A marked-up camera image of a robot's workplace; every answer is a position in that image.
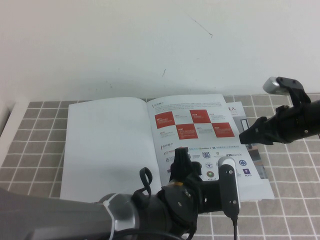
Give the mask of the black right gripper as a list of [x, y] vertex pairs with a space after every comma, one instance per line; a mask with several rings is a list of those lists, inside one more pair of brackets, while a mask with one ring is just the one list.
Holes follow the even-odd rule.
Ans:
[[299, 106], [279, 106], [273, 117], [269, 119], [265, 116], [259, 117], [250, 128], [239, 135], [239, 140], [241, 144], [247, 145], [291, 143], [299, 115]]

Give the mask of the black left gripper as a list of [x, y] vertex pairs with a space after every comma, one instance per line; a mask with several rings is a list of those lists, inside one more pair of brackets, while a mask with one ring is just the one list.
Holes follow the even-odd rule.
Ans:
[[203, 180], [202, 165], [197, 161], [190, 161], [187, 147], [175, 149], [174, 163], [170, 166], [169, 185], [199, 184]]

